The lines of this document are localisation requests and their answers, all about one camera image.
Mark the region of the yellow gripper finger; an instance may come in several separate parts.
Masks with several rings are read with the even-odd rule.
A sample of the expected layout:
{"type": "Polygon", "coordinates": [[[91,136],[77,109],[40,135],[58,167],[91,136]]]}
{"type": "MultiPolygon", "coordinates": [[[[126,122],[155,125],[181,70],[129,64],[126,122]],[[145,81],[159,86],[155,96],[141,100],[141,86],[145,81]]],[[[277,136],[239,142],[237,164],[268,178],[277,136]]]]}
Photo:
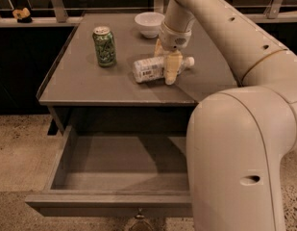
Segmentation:
{"type": "Polygon", "coordinates": [[[170,52],[164,58],[164,78],[166,85],[173,85],[176,81],[178,70],[182,64],[183,55],[179,50],[170,52]]]}
{"type": "Polygon", "coordinates": [[[166,54],[166,51],[163,49],[161,45],[161,40],[158,38],[155,45],[154,56],[159,57],[166,54]]]}

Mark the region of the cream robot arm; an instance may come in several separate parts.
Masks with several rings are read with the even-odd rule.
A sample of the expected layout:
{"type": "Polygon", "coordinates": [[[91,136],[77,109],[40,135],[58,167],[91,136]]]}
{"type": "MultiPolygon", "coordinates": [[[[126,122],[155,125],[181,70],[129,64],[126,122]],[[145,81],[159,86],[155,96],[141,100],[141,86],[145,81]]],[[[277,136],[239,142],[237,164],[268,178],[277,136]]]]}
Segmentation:
{"type": "Polygon", "coordinates": [[[202,100],[186,133],[196,231],[285,231],[282,157],[297,149],[297,56],[224,0],[169,0],[160,47],[199,22],[238,82],[202,100]]]}

